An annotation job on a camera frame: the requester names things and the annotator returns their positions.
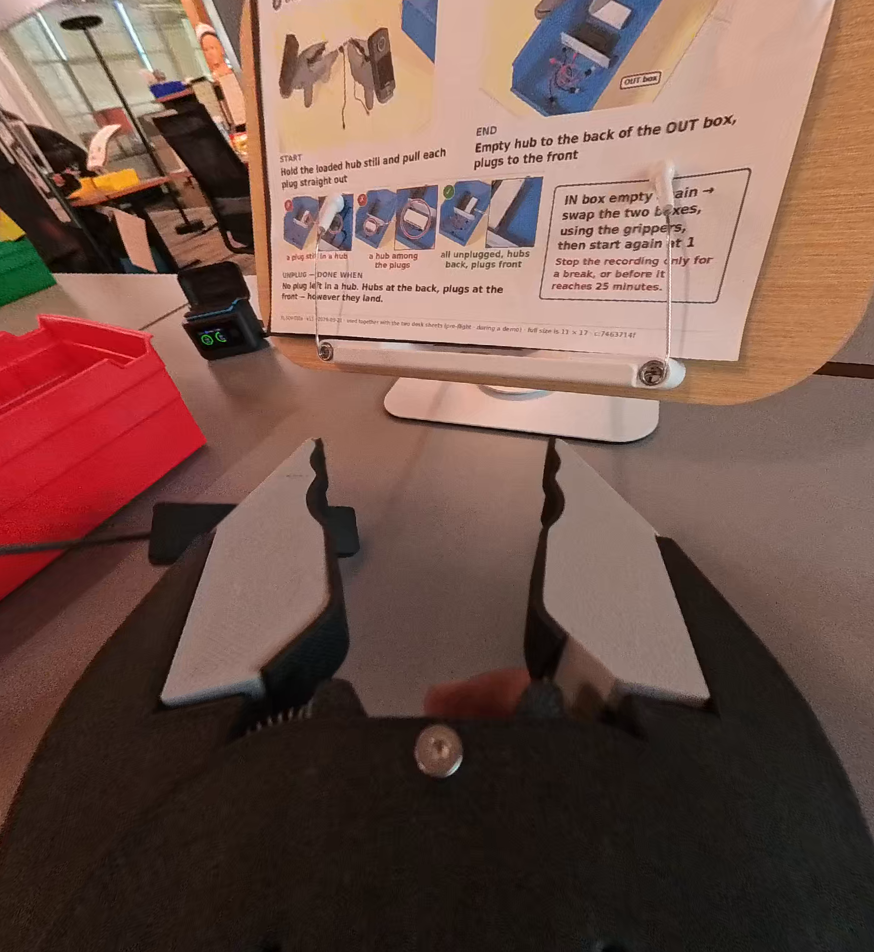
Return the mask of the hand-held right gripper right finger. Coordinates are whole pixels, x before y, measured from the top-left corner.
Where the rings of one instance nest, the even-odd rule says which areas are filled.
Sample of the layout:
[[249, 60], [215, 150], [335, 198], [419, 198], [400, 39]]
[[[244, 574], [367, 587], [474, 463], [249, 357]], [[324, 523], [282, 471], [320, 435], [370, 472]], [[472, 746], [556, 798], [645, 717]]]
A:
[[548, 442], [524, 654], [567, 712], [630, 699], [705, 709], [710, 690], [653, 526], [566, 441]]

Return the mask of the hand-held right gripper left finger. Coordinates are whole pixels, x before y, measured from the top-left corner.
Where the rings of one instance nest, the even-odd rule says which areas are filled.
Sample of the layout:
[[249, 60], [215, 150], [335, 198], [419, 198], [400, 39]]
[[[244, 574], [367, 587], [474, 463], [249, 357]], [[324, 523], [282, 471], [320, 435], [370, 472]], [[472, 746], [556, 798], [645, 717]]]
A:
[[307, 440], [217, 525], [164, 707], [302, 708], [339, 670], [349, 633], [327, 488], [323, 442]]

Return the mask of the black USB hub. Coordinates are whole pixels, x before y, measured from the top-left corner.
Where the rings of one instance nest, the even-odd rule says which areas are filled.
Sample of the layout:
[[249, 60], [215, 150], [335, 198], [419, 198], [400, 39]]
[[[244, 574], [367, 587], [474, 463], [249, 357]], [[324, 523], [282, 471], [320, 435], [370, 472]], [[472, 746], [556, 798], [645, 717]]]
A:
[[[153, 507], [147, 558], [151, 565], [174, 564], [195, 539], [214, 530], [235, 504], [157, 503]], [[356, 555], [360, 539], [356, 513], [349, 506], [330, 506], [327, 525], [339, 558]]]

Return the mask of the person's right hand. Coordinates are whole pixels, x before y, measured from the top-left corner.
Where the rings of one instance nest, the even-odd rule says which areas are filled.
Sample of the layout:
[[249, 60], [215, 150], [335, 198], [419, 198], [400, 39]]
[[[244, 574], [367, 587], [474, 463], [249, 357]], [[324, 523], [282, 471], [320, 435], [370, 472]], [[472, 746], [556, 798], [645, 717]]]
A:
[[512, 717], [530, 684], [523, 668], [482, 673], [431, 686], [424, 714], [431, 719], [496, 720]]

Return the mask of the red plastic bin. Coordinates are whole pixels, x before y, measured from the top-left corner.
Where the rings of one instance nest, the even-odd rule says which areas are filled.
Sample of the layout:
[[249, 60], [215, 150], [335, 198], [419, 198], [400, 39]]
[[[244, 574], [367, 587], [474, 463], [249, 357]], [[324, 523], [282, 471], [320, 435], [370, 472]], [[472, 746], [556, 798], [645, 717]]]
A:
[[150, 333], [0, 332], [0, 546], [85, 537], [203, 446]]

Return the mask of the white stand base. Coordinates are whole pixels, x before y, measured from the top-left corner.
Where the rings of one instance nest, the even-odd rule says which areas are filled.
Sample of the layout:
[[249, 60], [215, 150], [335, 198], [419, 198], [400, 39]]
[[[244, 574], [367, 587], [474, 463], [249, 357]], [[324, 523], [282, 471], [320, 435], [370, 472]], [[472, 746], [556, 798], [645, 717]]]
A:
[[400, 378], [383, 399], [392, 417], [589, 442], [629, 444], [653, 434], [657, 401]]

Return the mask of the black charging case with display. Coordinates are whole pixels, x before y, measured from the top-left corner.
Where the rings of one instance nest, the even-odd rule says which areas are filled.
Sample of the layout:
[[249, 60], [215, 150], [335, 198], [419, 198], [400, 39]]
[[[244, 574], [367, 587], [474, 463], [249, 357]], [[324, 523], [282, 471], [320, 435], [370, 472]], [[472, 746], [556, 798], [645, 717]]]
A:
[[177, 275], [187, 301], [182, 327], [205, 361], [268, 350], [265, 328], [238, 265], [223, 261]]

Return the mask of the white board ledge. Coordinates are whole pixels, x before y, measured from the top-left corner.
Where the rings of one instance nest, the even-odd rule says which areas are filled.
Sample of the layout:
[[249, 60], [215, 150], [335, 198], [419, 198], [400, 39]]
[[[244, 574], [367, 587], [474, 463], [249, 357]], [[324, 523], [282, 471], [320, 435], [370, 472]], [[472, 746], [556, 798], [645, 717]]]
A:
[[438, 373], [484, 374], [535, 383], [663, 390], [680, 387], [687, 374], [685, 365], [673, 358], [574, 351], [322, 338], [316, 352], [324, 363], [349, 370], [419, 371], [431, 378]]

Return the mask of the printed instruction sheet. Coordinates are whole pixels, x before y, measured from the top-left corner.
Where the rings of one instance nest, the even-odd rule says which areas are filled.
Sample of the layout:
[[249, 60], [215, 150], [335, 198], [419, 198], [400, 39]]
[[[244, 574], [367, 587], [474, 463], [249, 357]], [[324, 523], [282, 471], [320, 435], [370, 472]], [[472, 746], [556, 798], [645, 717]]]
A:
[[273, 327], [735, 361], [833, 2], [251, 2]]

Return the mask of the black office chair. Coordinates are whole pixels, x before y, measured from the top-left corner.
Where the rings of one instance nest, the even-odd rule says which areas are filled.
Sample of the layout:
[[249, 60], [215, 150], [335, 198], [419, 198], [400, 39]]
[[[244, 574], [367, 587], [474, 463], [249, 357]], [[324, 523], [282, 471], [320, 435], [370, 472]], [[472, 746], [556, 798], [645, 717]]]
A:
[[152, 115], [151, 121], [195, 179], [227, 248], [253, 254], [248, 167], [207, 109], [198, 105], [183, 112], [165, 111]]

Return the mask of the yellow plastic bin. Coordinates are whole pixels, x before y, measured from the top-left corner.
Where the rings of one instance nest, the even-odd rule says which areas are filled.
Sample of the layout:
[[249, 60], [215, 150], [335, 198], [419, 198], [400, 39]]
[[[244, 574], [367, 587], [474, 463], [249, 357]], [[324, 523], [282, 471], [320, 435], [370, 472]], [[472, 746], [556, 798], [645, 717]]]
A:
[[120, 170], [92, 176], [84, 176], [79, 180], [78, 188], [69, 196], [71, 199], [96, 199], [108, 194], [134, 187], [141, 184], [139, 174], [133, 169]]

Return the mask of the instruction sheet on wooden stand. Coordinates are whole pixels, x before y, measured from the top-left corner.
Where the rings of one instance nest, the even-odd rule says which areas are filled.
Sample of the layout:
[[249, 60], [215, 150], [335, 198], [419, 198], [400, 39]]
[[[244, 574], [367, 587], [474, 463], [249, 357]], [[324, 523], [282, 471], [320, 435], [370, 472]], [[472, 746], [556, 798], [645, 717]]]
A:
[[874, 287], [874, 2], [837, 2], [753, 294], [739, 360], [689, 360], [668, 390], [484, 374], [395, 378], [735, 406], [798, 386], [862, 321]]

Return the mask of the black floor lamp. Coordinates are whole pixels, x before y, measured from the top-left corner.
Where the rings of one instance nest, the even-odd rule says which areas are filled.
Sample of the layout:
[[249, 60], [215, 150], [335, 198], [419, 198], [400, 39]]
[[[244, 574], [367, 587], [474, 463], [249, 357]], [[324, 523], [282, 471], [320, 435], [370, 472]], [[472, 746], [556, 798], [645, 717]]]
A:
[[[119, 85], [109, 63], [107, 62], [104, 54], [102, 53], [93, 35], [93, 31], [98, 29], [100, 26], [102, 26], [102, 24], [103, 24], [103, 19], [97, 14], [92, 14], [92, 13], [83, 13], [83, 14], [63, 18], [60, 21], [60, 27], [62, 30], [70, 31], [70, 32], [80, 32], [86, 37], [86, 41], [88, 42], [93, 52], [93, 55], [95, 56], [106, 78], [108, 78], [110, 82], [110, 86], [116, 93], [120, 101], [120, 104], [129, 120], [130, 125], [134, 129], [141, 143], [143, 144], [145, 152], [148, 155], [148, 158], [151, 161], [152, 165], [154, 166], [157, 172], [157, 175], [159, 177], [168, 179], [169, 176], [165, 172], [162, 164], [160, 163], [158, 154], [156, 153], [155, 149], [152, 147], [151, 142], [145, 136], [145, 132], [142, 129], [133, 109], [131, 108], [130, 103], [125, 97], [123, 89]], [[169, 182], [167, 182], [166, 185], [170, 189], [170, 196], [171, 196], [173, 206], [176, 208], [179, 214], [179, 217], [181, 219], [181, 223], [175, 226], [175, 232], [179, 235], [191, 235], [191, 234], [204, 233], [205, 226], [203, 225], [203, 223], [198, 220], [192, 220], [188, 217], [186, 209], [183, 206], [179, 193], [176, 191], [175, 187], [172, 184], [169, 184]]]

